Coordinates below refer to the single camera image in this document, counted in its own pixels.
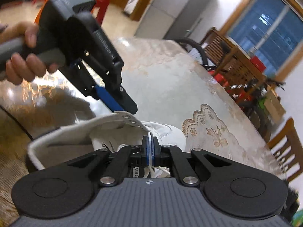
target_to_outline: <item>red box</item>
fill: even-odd
[[[259,60],[257,56],[254,56],[250,59],[250,61],[255,65],[255,67],[260,71],[264,72],[266,69],[266,66]]]

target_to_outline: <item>gray handle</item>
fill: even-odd
[[[13,53],[19,53],[24,59],[31,53],[36,54],[46,65],[65,64],[65,56],[58,48],[56,39],[49,32],[40,30],[37,35],[37,45],[33,49],[25,45],[23,37],[0,45],[0,81],[6,78],[5,65]]]

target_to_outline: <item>chair backrest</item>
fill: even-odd
[[[205,53],[216,66],[220,64],[222,58],[226,55],[226,51],[230,51],[231,48],[235,47],[231,41],[222,36],[214,27],[207,32],[200,44],[207,44],[204,48]]]
[[[251,80],[257,79],[258,83],[263,83],[266,78],[239,48],[234,51],[233,57],[223,69],[226,71],[220,73],[228,82],[226,91],[231,96],[239,95]]]
[[[303,173],[303,148],[294,127],[293,118],[287,120],[283,129],[271,141],[268,142],[269,148],[274,148],[284,137],[287,138],[287,141],[274,153],[274,157],[278,160],[282,170],[286,172],[289,171],[292,166],[298,163],[300,167],[299,170],[287,178],[287,181],[290,182]]]

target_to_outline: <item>window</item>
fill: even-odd
[[[255,0],[228,36],[273,76],[302,40],[303,21],[283,0]]]

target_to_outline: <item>window frame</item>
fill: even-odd
[[[237,6],[236,10],[231,14],[228,20],[220,29],[222,35],[227,36],[228,32],[237,24],[237,22],[243,18],[247,9],[249,9],[255,0],[242,0]],[[293,11],[300,17],[303,18],[303,8],[295,0],[284,0]],[[295,48],[292,54],[287,58],[283,65],[277,71],[275,79],[277,81],[283,81],[291,73],[291,71],[299,64],[303,58],[303,42]]]

